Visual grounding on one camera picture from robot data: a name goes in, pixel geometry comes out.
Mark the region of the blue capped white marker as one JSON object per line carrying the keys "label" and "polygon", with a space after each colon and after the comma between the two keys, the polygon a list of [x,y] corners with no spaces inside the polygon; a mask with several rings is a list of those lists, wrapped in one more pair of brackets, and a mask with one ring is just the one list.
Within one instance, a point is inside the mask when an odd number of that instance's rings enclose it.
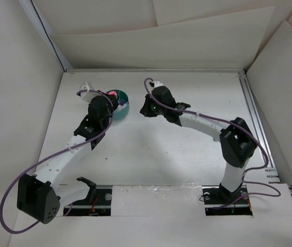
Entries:
{"label": "blue capped white marker", "polygon": [[129,105],[129,102],[121,101],[117,107],[117,111],[122,111],[126,106]]}

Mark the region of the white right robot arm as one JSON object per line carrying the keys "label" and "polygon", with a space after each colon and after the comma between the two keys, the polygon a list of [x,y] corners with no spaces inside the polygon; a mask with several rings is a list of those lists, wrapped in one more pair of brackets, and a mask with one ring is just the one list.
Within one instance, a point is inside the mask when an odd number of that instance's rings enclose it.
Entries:
{"label": "white right robot arm", "polygon": [[162,115],[168,122],[180,127],[197,130],[220,142],[222,156],[226,161],[224,177],[219,184],[220,199],[226,203],[237,198],[242,185],[242,176],[249,159],[253,156],[256,143],[246,122],[236,118],[228,125],[219,120],[200,117],[189,111],[191,106],[176,102],[170,90],[161,82],[150,82],[151,91],[145,96],[140,113],[145,117]]}

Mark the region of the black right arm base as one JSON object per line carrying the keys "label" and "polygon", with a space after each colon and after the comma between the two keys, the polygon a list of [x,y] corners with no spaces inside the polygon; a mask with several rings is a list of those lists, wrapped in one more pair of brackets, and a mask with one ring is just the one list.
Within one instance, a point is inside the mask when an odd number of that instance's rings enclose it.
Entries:
{"label": "black right arm base", "polygon": [[236,191],[229,192],[221,185],[202,186],[199,201],[204,204],[206,216],[252,216],[248,190],[241,185]]}

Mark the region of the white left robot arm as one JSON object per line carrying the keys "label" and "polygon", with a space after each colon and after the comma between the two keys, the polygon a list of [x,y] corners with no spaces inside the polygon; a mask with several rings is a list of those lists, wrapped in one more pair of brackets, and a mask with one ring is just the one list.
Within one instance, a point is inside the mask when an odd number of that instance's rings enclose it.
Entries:
{"label": "white left robot arm", "polygon": [[88,113],[66,147],[49,158],[45,166],[35,173],[21,175],[18,179],[17,208],[43,224],[48,224],[60,208],[81,200],[90,204],[95,200],[95,183],[78,177],[67,192],[60,188],[64,176],[71,171],[104,138],[112,123],[112,116],[119,107],[115,91],[102,93],[90,90]]}

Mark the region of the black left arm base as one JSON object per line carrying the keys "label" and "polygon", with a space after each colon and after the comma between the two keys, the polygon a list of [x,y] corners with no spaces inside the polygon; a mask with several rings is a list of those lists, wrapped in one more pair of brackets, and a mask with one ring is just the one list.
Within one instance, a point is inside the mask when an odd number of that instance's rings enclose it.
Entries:
{"label": "black left arm base", "polygon": [[84,177],[77,181],[87,185],[87,195],[67,205],[63,209],[64,216],[111,216],[112,188],[109,185],[96,185]]}

